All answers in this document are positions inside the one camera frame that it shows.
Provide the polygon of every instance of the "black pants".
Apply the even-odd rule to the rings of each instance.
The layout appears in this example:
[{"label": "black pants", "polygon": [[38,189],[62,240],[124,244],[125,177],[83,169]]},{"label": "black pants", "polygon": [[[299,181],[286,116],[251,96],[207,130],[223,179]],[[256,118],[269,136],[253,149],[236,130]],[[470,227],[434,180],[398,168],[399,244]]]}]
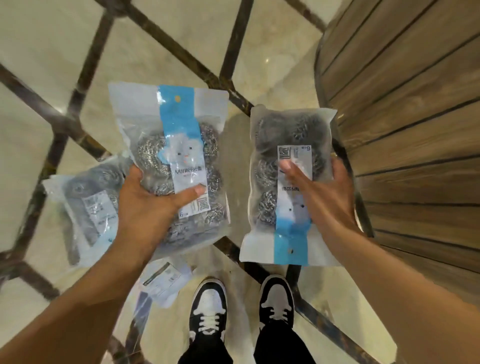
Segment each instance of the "black pants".
[{"label": "black pants", "polygon": [[[223,342],[202,342],[197,339],[182,355],[179,364],[232,364],[233,360],[228,354]],[[315,364],[307,347],[300,337],[283,321],[275,321],[265,326],[258,336],[255,353],[257,364],[266,363],[299,363]]]}]

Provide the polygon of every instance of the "marble floor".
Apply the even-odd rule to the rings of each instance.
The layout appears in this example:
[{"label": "marble floor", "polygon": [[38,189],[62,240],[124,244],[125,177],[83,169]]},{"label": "marble floor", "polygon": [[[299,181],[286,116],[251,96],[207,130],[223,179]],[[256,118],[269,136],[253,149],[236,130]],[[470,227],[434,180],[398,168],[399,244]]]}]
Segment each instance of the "marble floor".
[{"label": "marble floor", "polygon": [[[219,74],[240,0],[133,0],[214,74]],[[341,0],[306,1],[328,23]],[[60,113],[65,113],[102,16],[94,0],[1,0],[0,63]],[[252,104],[272,109],[317,107],[313,79],[315,50],[322,33],[284,0],[255,0],[232,80]],[[84,107],[83,128],[111,153],[125,147],[108,99],[110,81],[206,87],[205,83],[129,18],[115,20]],[[50,126],[7,87],[0,85],[0,251],[13,247],[52,139]],[[229,104],[220,145],[221,163],[234,164],[225,175],[231,211],[229,238],[237,245],[250,229],[247,222],[248,170],[251,145],[249,118]],[[76,174],[96,164],[69,141],[58,174]],[[55,288],[66,290],[85,272],[72,268],[65,251],[65,218],[47,199],[24,260]],[[187,254],[193,279],[174,304],[153,304],[141,341],[153,364],[175,363],[187,346],[188,310],[198,283],[206,276],[223,280],[228,291],[227,348],[237,363],[253,363],[258,336],[260,285],[213,246]],[[286,267],[265,266],[285,274]],[[382,364],[395,360],[396,346],[356,287],[340,267],[307,267],[300,274],[302,296]],[[127,300],[114,330],[125,344],[136,296]],[[0,290],[0,346],[39,314],[48,302],[20,278]],[[355,361],[302,317],[295,331],[317,363]],[[111,363],[106,354],[105,364]]]}]

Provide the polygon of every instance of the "hand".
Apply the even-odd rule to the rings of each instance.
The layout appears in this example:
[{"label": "hand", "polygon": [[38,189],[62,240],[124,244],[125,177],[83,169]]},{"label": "hand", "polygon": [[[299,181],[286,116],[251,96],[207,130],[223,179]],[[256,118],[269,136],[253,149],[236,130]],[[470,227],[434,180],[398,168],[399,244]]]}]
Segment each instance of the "hand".
[{"label": "hand", "polygon": [[141,185],[142,171],[135,165],[130,168],[120,190],[119,229],[117,239],[138,248],[144,254],[152,254],[178,210],[205,193],[201,184],[187,188],[178,194],[155,196]]},{"label": "hand", "polygon": [[279,165],[302,192],[310,217],[327,244],[341,229],[360,231],[355,221],[353,182],[340,159],[332,158],[331,182],[309,180],[291,160],[281,160]]}]

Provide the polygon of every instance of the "black and white sneaker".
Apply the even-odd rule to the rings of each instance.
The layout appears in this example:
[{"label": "black and white sneaker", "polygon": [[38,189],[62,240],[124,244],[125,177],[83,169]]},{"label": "black and white sneaker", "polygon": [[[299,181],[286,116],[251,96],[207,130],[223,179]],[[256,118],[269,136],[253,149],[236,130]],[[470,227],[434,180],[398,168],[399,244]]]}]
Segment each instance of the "black and white sneaker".
[{"label": "black and white sneaker", "polygon": [[293,328],[294,304],[290,286],[278,274],[268,276],[260,288],[260,330],[272,321],[284,321]]},{"label": "black and white sneaker", "polygon": [[190,310],[190,344],[195,339],[225,340],[227,294],[218,279],[205,279],[193,296]]}]

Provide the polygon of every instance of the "forearm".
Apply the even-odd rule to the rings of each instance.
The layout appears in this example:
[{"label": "forearm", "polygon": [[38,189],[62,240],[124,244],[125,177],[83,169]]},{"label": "forearm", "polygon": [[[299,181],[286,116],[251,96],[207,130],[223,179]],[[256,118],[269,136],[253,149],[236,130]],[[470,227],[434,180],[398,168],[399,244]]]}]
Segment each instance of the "forearm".
[{"label": "forearm", "polygon": [[62,296],[0,351],[5,363],[99,363],[147,253],[120,237]]},{"label": "forearm", "polygon": [[477,363],[478,310],[427,280],[354,230],[328,245],[352,276],[408,363]]}]

